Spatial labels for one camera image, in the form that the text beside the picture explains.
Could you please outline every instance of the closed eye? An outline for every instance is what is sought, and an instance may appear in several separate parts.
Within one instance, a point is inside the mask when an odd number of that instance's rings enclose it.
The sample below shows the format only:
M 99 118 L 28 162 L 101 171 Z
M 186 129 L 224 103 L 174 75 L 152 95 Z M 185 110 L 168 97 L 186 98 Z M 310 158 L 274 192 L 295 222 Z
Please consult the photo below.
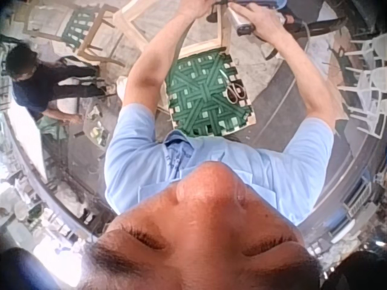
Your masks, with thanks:
M 124 226 L 121 226 L 120 229 L 130 234 L 132 237 L 136 238 L 139 242 L 143 243 L 148 248 L 151 248 L 153 250 L 162 250 L 165 248 L 165 246 L 162 243 L 160 243 L 158 240 L 154 239 L 151 235 L 143 231 L 137 230 L 133 227 L 128 228 Z
M 291 236 L 288 236 L 288 237 L 282 236 L 279 239 L 271 239 L 263 243 L 251 246 L 247 250 L 243 251 L 242 253 L 246 257 L 253 257 L 256 255 L 262 254 L 264 252 L 267 252 L 272 248 L 275 248 L 276 246 L 279 246 L 280 244 L 286 243 L 286 242 L 297 242 L 297 240 Z

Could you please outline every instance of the green woven seat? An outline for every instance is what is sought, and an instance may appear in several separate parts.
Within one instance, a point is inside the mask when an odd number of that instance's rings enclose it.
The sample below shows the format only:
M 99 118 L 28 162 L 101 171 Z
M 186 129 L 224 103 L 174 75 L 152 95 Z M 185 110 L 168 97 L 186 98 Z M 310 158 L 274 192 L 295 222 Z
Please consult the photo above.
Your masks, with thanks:
M 99 6 L 79 7 L 74 10 L 62 34 L 62 40 L 73 51 L 77 50 L 89 32 L 96 18 Z
M 223 70 L 243 86 L 238 72 L 224 49 L 206 51 L 177 61 L 167 79 L 169 112 L 175 129 L 190 137 L 224 136 L 255 124 L 248 96 L 237 104 L 226 97 Z

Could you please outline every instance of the floor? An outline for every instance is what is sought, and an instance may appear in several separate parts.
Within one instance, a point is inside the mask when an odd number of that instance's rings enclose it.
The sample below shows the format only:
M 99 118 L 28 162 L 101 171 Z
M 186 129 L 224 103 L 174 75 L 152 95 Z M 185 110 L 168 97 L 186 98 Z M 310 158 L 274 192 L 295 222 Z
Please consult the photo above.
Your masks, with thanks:
M 79 1 L 86 5 L 95 1 Z M 122 7 L 125 0 L 104 0 L 110 5 Z M 170 7 L 176 7 L 177 0 L 160 1 L 157 5 L 140 17 L 136 24 L 151 38 L 163 26 L 167 19 L 173 14 Z M 288 6 L 293 12 L 305 22 L 313 22 L 316 19 L 334 18 L 334 11 L 323 0 L 289 0 Z M 187 37 L 187 44 L 210 39 L 215 36 L 216 29 L 205 21 L 199 21 Z M 97 44 L 109 51 L 112 40 L 117 39 L 118 31 L 101 31 L 96 38 Z M 342 183 L 344 178 L 356 176 L 359 166 L 362 167 L 369 156 L 366 150 L 375 148 L 377 140 L 367 137 L 358 131 L 358 126 L 363 126 L 358 120 L 348 117 L 345 105 L 358 105 L 356 96 L 341 94 L 337 85 L 352 85 L 356 81 L 353 74 L 345 71 L 346 66 L 358 67 L 361 65 L 355 58 L 342 57 L 339 54 L 340 47 L 345 51 L 353 50 L 349 45 L 350 34 L 343 29 L 341 33 L 329 34 L 311 40 L 308 54 L 329 81 L 334 99 L 336 101 L 337 126 L 333 148 L 333 156 L 327 171 L 327 180 L 324 191 L 317 202 L 314 213 L 303 223 L 300 228 L 308 243 L 313 242 L 324 231 L 324 219 L 327 215 L 340 208 L 340 199 L 346 193 L 348 182 Z M 60 48 L 40 40 L 32 40 L 38 43 L 41 58 L 53 60 L 60 54 Z M 300 41 L 304 47 L 306 40 Z M 293 137 L 297 128 L 305 118 L 306 110 L 304 103 L 295 85 L 293 74 L 289 66 L 281 59 L 273 59 L 266 62 L 259 47 L 250 43 L 246 38 L 232 35 L 232 47 L 230 53 L 238 67 L 239 74 L 243 79 L 248 95 L 253 100 L 253 107 L 257 117 L 257 123 L 247 129 L 237 132 L 236 138 L 252 147 L 265 148 L 281 152 Z M 118 76 L 127 75 L 131 66 L 140 55 L 139 50 L 128 39 L 123 39 L 119 45 L 115 58 L 126 63 L 125 68 L 109 64 L 106 67 L 107 79 L 114 81 Z M 107 114 L 105 118 L 110 119 L 111 130 L 117 120 L 117 113 Z M 157 139 L 162 140 L 172 129 L 170 116 L 159 112 L 157 115 L 156 133 Z M 73 127 L 76 133 L 81 128 Z M 93 146 L 87 137 L 72 139 L 69 150 L 71 155 L 71 171 L 84 180 L 89 188 L 100 194 L 103 198 L 105 181 L 103 178 L 103 151 Z

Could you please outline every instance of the black shirt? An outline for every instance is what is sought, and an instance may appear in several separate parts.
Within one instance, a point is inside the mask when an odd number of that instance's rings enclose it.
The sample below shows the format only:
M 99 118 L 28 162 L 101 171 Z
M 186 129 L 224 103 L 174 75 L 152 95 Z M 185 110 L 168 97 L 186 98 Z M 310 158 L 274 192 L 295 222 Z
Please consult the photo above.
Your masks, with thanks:
M 13 93 L 18 105 L 34 112 L 46 110 L 48 102 L 53 99 L 54 78 L 49 67 L 40 64 L 32 77 L 20 82 L 13 82 Z

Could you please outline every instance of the light blue shirt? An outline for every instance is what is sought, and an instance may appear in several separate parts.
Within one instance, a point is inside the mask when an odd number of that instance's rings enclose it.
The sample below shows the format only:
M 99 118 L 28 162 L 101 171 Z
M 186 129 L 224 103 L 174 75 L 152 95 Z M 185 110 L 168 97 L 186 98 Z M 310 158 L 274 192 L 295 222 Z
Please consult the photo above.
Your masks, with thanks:
M 155 140 L 155 119 L 140 104 L 124 107 L 106 154 L 106 199 L 117 214 L 187 176 L 205 161 L 228 165 L 295 225 L 312 211 L 324 186 L 333 132 L 307 118 L 283 153 L 254 149 L 222 137 L 189 138 L 172 131 Z

